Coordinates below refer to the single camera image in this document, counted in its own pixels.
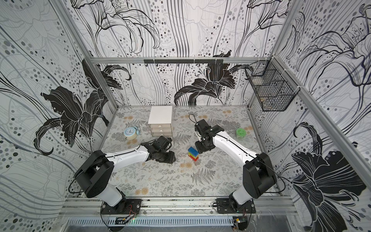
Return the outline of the blue lego brick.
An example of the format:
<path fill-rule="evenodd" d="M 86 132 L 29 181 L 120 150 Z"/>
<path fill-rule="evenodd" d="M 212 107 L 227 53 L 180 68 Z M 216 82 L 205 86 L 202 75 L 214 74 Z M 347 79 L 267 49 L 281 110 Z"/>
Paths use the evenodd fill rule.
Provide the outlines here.
<path fill-rule="evenodd" d="M 190 147 L 188 149 L 188 152 L 190 152 L 190 153 L 192 153 L 194 155 L 199 155 L 199 152 L 195 148 L 193 148 L 193 147 Z"/>

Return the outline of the red lego brick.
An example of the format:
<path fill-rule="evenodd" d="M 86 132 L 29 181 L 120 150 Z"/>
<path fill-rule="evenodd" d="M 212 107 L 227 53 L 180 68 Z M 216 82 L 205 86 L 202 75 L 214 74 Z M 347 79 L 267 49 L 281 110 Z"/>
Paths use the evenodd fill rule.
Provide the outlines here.
<path fill-rule="evenodd" d="M 197 158 L 194 158 L 194 157 L 192 157 L 192 156 L 189 156 L 193 161 L 197 161 L 198 159 L 199 159 L 199 157 L 197 157 Z"/>

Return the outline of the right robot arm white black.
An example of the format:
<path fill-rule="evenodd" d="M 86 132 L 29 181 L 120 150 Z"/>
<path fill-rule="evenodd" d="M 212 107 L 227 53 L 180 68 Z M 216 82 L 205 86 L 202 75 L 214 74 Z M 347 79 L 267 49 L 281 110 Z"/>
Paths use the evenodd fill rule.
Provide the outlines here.
<path fill-rule="evenodd" d="M 199 122 L 195 125 L 195 132 L 199 138 L 195 146 L 200 154 L 218 148 L 241 166 L 242 186 L 230 195 L 236 206 L 259 198 L 277 183 L 277 175 L 266 153 L 249 150 L 218 125 L 211 127 Z"/>

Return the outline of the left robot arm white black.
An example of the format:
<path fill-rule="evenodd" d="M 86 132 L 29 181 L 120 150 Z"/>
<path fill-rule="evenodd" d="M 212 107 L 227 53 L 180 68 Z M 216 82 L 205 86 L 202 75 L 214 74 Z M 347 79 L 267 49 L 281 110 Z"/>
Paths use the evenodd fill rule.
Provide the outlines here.
<path fill-rule="evenodd" d="M 149 160 L 172 164 L 176 157 L 167 145 L 155 143 L 142 143 L 135 149 L 114 153 L 97 150 L 76 171 L 73 179 L 87 198 L 98 198 L 109 206 L 116 207 L 123 205 L 125 200 L 124 194 L 109 183 L 112 173 Z"/>

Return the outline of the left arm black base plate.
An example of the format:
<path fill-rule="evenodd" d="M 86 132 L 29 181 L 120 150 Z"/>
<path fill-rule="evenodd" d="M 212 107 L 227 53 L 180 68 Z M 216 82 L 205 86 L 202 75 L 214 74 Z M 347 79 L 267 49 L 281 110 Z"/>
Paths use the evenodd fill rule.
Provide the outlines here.
<path fill-rule="evenodd" d="M 109 206 L 103 202 L 100 212 L 102 215 L 136 215 L 140 212 L 142 201 L 142 199 L 124 199 L 116 206 Z"/>

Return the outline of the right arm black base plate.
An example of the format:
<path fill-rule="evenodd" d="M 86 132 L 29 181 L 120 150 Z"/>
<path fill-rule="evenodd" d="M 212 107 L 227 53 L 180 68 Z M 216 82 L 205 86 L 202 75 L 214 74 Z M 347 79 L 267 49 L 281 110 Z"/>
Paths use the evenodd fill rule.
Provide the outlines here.
<path fill-rule="evenodd" d="M 217 198 L 212 204 L 219 214 L 255 214 L 256 209 L 253 200 L 243 205 L 238 204 L 233 198 Z"/>

